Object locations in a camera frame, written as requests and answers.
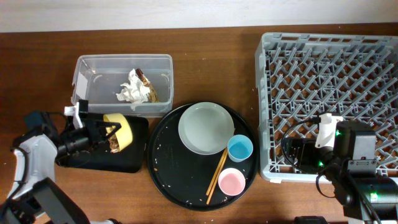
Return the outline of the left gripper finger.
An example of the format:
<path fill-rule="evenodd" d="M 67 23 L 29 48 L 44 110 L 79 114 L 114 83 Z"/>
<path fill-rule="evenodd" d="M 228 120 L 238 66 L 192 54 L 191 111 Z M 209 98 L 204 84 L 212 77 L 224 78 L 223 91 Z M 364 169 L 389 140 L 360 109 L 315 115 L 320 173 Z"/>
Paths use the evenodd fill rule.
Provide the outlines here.
<path fill-rule="evenodd" d="M 121 128 L 121 124 L 120 123 L 115 123 L 115 122 L 106 122 L 106 121 L 94 120 L 94 124 L 97 127 Z"/>
<path fill-rule="evenodd" d="M 119 146 L 116 133 L 120 129 L 121 126 L 105 126 L 97 128 L 93 136 L 93 144 L 99 145 L 109 142 L 110 146 Z"/>

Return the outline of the white tissue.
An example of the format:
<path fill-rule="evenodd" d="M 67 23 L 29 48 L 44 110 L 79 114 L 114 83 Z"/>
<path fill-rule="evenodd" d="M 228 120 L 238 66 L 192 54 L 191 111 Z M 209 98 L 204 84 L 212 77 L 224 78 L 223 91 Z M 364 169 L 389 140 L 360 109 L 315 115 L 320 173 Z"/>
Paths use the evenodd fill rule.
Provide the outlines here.
<path fill-rule="evenodd" d="M 116 94 L 119 101 L 143 103 L 149 101 L 150 81 L 140 68 L 132 69 L 128 75 L 129 83 L 120 84 L 122 90 Z"/>

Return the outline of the pink cup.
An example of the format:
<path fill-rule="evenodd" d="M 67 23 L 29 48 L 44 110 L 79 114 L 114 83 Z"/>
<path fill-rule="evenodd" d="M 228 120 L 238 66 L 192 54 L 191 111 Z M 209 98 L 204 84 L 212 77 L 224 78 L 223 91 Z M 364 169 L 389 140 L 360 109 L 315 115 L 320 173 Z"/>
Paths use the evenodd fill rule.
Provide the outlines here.
<path fill-rule="evenodd" d="M 246 179 L 241 171 L 235 168 L 227 168 L 220 173 L 218 186 L 225 195 L 237 196 L 243 192 Z"/>

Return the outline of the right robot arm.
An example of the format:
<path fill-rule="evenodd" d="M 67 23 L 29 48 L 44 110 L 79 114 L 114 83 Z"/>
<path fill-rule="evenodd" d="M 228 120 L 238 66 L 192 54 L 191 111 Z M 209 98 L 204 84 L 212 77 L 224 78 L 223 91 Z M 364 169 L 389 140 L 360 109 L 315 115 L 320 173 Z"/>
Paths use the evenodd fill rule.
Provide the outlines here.
<path fill-rule="evenodd" d="M 292 167 L 325 177 L 333 198 L 351 221 L 397 223 L 397 183 L 377 175 L 376 133 L 366 123 L 339 121 L 331 126 L 325 146 L 314 139 L 282 137 L 282 154 Z"/>

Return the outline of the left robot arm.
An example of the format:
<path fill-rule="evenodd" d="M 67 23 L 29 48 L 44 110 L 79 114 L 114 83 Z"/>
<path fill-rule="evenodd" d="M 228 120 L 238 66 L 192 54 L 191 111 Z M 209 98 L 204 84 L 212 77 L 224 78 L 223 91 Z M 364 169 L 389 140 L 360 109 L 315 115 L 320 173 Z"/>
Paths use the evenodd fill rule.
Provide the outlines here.
<path fill-rule="evenodd" d="M 25 118 L 28 132 L 15 138 L 10 150 L 16 157 L 12 189 L 1 205 L 1 223 L 34 223 L 46 214 L 51 223 L 89 223 L 84 211 L 55 183 L 55 164 L 90 151 L 113 137 L 121 123 L 82 119 L 75 129 L 64 116 L 58 132 L 51 113 L 34 111 Z"/>

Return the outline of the food scraps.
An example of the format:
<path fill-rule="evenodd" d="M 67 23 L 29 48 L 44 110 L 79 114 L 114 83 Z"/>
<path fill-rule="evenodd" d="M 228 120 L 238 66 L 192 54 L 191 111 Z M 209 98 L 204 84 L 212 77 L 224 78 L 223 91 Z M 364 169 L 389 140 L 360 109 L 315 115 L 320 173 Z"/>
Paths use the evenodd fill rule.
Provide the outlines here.
<path fill-rule="evenodd" d="M 107 135 L 109 136 L 109 148 L 111 150 L 111 153 L 118 153 L 121 151 L 121 148 L 117 136 L 115 134 L 113 134 L 112 136 L 110 135 L 113 130 L 114 128 L 106 128 Z"/>

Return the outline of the yellow bowl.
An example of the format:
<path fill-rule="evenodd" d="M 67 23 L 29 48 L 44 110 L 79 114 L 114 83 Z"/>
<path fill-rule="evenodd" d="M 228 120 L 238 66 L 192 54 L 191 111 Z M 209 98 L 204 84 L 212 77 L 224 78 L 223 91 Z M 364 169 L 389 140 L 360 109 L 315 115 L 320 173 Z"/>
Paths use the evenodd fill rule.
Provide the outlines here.
<path fill-rule="evenodd" d="M 103 116 L 106 122 L 121 124 L 121 129 L 116 133 L 121 151 L 133 142 L 133 134 L 127 119 L 120 113 L 106 114 Z"/>

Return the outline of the brown snack wrapper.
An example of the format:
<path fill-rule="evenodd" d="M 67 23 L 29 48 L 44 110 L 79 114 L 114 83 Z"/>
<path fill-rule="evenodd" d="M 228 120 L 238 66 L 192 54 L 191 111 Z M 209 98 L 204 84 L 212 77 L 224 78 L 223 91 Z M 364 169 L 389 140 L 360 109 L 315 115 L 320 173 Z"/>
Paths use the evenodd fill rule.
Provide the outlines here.
<path fill-rule="evenodd" d="M 138 69 L 136 69 L 136 74 L 137 74 L 138 78 L 140 79 L 140 81 L 144 84 L 144 86 L 149 88 L 149 93 L 147 94 L 147 98 L 148 98 L 149 102 L 158 103 L 159 98 L 157 96 L 157 92 L 155 91 L 151 82 L 146 78 L 143 71 L 140 68 L 138 68 Z"/>

